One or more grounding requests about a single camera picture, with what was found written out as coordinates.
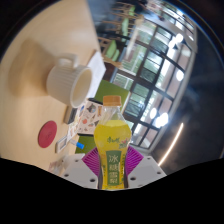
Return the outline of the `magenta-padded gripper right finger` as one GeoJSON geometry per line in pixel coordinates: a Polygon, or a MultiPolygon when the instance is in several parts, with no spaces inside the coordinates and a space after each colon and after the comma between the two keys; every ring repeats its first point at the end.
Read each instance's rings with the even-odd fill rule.
{"type": "Polygon", "coordinates": [[[129,146],[125,159],[125,187],[134,189],[165,177],[165,172],[152,156],[143,156],[129,146]]]}

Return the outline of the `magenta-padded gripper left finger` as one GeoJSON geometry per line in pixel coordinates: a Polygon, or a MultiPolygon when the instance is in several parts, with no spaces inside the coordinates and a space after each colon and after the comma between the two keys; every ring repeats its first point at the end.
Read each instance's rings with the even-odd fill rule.
{"type": "Polygon", "coordinates": [[[79,153],[63,159],[62,178],[84,188],[98,189],[101,181],[100,158],[98,150],[92,149],[86,154],[79,153]]]}

